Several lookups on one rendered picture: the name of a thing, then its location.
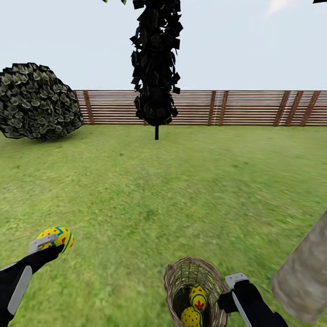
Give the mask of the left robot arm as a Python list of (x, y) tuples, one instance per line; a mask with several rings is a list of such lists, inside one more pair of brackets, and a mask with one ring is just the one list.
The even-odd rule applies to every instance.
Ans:
[(0, 270), (0, 327), (8, 327), (13, 319), (32, 275), (64, 249), (64, 244), (42, 249), (58, 238), (57, 234), (50, 234), (30, 242), (29, 256)]

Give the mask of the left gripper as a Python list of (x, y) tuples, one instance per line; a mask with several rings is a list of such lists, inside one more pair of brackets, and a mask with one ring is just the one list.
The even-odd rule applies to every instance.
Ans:
[(29, 256), (25, 256), (25, 258), (36, 258), (40, 264), (38, 268), (39, 270), (45, 263), (55, 260), (63, 249), (64, 249), (64, 244), (59, 246), (53, 245), (49, 248), (43, 249), (42, 251), (38, 251)]

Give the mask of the wicker basket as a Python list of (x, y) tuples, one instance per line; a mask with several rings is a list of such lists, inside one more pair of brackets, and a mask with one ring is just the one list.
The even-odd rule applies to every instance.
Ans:
[[(188, 264), (188, 269), (183, 264)], [(185, 275), (187, 274), (187, 275)], [(207, 291), (207, 306), (200, 311), (207, 327), (225, 327), (233, 313), (226, 313), (218, 306), (220, 295), (229, 293), (229, 287), (213, 265), (200, 258), (183, 257), (174, 265), (169, 264), (164, 274), (166, 302), (175, 327), (187, 327), (181, 322), (180, 313), (184, 307), (191, 306), (189, 292), (193, 285), (201, 285)], [(187, 292), (185, 292), (187, 291)], [(217, 295), (217, 296), (216, 296)], [(212, 302), (214, 298), (214, 302)], [(178, 306), (180, 309), (176, 309)]]

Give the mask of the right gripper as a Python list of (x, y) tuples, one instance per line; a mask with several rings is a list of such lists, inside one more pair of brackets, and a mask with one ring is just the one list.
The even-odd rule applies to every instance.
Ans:
[(220, 295), (218, 306), (221, 310), (224, 309), (226, 313), (239, 312), (233, 301), (232, 291)]

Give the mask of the easter egg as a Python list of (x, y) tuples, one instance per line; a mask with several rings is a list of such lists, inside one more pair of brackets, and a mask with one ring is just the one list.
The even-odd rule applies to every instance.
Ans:
[(65, 253), (66, 251), (68, 251), (74, 243), (74, 237), (73, 237), (72, 233), (64, 227), (48, 228), (48, 229), (42, 231), (41, 234), (37, 237), (37, 239), (46, 237), (47, 235), (50, 235), (50, 234), (57, 234), (59, 236), (59, 238), (51, 243), (41, 246), (42, 249), (49, 248), (53, 245), (59, 246), (59, 245), (64, 244), (64, 249), (62, 250), (62, 252), (59, 253), (59, 255), (61, 255), (61, 254)]
[(193, 285), (189, 291), (189, 301), (192, 307), (203, 311), (207, 306), (207, 291), (201, 285)]
[(184, 307), (181, 322), (187, 327), (203, 327), (203, 316), (198, 309), (192, 306)]

